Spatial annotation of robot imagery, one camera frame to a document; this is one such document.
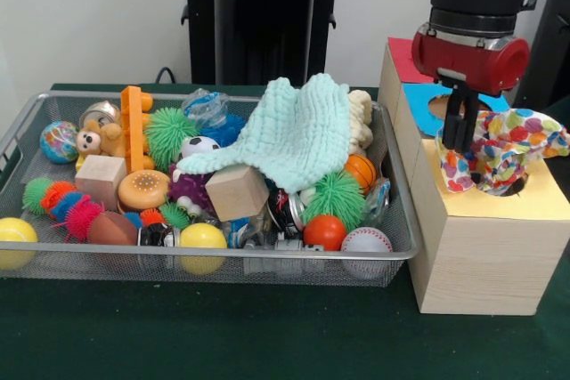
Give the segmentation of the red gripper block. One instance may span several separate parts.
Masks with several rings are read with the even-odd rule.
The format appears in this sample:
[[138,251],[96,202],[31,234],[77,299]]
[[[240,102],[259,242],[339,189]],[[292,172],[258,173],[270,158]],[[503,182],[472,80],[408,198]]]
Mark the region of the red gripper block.
[[466,152],[479,110],[477,93],[497,96],[513,89],[528,65],[530,48],[523,38],[515,36],[489,39],[418,31],[412,40],[411,57],[422,74],[443,83],[462,82],[469,88],[453,87],[442,136],[445,147]]

